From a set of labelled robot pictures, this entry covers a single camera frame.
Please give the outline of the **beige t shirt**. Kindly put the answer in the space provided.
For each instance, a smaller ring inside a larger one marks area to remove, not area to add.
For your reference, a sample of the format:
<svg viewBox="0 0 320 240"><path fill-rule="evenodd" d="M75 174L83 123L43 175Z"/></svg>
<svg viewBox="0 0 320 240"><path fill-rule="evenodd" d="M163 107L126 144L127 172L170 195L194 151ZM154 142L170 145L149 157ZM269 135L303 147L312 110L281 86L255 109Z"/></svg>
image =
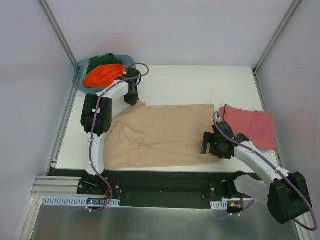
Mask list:
<svg viewBox="0 0 320 240"><path fill-rule="evenodd" d="M104 167L159 168L220 162L201 154L203 135L212 132L214 105L146 106L138 102L113 120L104 141Z"/></svg>

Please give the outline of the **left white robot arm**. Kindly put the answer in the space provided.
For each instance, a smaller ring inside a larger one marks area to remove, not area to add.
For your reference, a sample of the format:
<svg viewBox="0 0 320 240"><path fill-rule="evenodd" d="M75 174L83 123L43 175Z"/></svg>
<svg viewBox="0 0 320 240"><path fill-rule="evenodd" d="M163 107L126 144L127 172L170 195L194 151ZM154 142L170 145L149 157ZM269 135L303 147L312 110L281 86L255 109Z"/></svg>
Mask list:
<svg viewBox="0 0 320 240"><path fill-rule="evenodd" d="M102 180L105 171L104 144L113 119L113 103L123 100L124 105L134 106L138 100L138 84L142 74L130 67L124 75L98 93L85 96L80 123L86 133L87 166L77 187L79 195L103 195L109 189Z"/></svg>

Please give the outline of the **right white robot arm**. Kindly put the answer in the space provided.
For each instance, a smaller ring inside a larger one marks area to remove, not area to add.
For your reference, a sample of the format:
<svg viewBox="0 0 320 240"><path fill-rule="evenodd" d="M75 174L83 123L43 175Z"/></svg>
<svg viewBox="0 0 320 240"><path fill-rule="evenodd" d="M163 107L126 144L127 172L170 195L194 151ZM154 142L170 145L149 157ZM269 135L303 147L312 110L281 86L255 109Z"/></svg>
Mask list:
<svg viewBox="0 0 320 240"><path fill-rule="evenodd" d="M229 175L215 192L226 199L247 195L267 206L271 216L285 224L312 211L305 177L273 164L244 134L234 134L226 121L216 122L213 132L203 134L201 154L209 153L220 159L238 159L260 179L255 180L243 171Z"/></svg>

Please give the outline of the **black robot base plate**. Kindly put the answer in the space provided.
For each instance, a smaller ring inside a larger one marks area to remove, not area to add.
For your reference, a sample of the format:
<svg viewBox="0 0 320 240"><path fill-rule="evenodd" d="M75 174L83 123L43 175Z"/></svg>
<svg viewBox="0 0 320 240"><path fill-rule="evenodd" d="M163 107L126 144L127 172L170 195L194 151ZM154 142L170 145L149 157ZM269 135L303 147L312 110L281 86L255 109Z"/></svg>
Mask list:
<svg viewBox="0 0 320 240"><path fill-rule="evenodd" d="M89 176L84 170L50 169L50 177L78 177L77 195L118 200L122 207L210 209L222 197L217 188L230 172L106 170Z"/></svg>

